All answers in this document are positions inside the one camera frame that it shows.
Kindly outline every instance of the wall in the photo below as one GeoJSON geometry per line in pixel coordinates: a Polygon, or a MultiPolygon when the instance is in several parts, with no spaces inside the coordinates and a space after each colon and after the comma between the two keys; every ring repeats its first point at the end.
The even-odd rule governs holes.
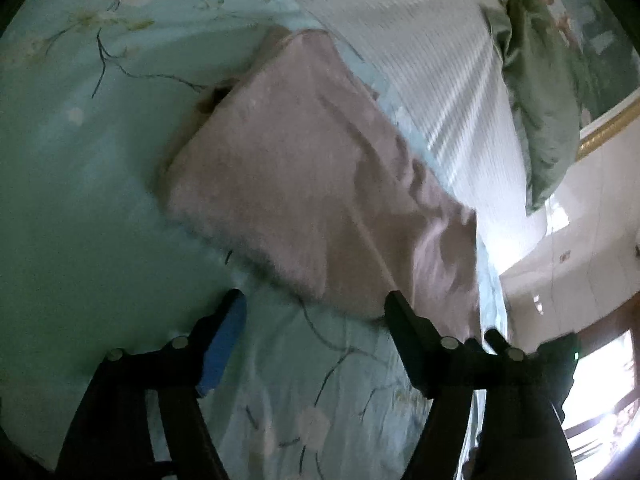
{"type": "Polygon", "coordinates": [[[640,120],[574,164],[554,198],[553,232],[500,277],[514,338],[527,351],[588,326],[640,290],[640,120]]]}

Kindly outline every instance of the green pillow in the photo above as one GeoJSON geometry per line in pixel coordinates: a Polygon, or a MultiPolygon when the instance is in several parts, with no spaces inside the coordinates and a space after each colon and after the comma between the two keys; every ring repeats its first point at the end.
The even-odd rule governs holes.
{"type": "Polygon", "coordinates": [[[540,209],[575,162],[586,73],[542,0],[507,0],[484,13],[500,53],[527,173],[527,214],[540,209]]]}

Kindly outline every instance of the pink cloth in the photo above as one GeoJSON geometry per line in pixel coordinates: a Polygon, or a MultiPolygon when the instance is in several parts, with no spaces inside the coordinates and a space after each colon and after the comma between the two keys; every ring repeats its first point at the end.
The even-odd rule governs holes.
{"type": "Polygon", "coordinates": [[[441,334],[479,334],[475,212],[409,152],[326,32],[279,41],[193,124],[161,177],[173,218],[304,298],[374,318],[400,290],[441,334]]]}

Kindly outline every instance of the bed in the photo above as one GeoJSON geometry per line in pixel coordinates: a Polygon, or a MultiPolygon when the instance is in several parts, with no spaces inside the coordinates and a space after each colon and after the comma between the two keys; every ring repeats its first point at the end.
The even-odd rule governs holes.
{"type": "MultiPolygon", "coordinates": [[[[16,443],[54,466],[107,350],[157,348],[237,287],[247,327],[223,383],[201,401],[231,478],[399,476],[429,403],[384,326],[301,302],[229,247],[168,221],[154,172],[198,93],[246,70],[273,25],[326,27],[412,150],[478,211],[481,324],[506,333],[498,270],[535,246],[546,221],[525,213],[522,154],[480,3],[497,6],[27,0],[0,38],[0,171],[9,183],[0,396],[16,443]]],[[[461,468],[482,408],[476,392],[461,468]]],[[[150,410],[161,458],[152,399],[150,410]]]]}

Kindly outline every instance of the floral bedsheet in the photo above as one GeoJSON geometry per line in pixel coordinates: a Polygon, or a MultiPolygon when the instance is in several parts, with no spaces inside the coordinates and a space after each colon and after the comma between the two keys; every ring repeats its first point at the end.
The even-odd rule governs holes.
{"type": "MultiPolygon", "coordinates": [[[[242,73],[273,25],[321,26],[293,0],[27,0],[0,38],[2,425],[48,465],[108,349],[157,348],[232,287],[247,327],[201,402],[231,478],[382,480],[408,463],[429,404],[386,329],[301,303],[166,220],[152,193],[198,92],[242,73]]],[[[338,49],[440,174],[393,89],[338,49]]],[[[480,241],[478,261],[482,325],[505,330],[480,241]]],[[[467,448],[482,406],[478,392],[467,448]]]]}

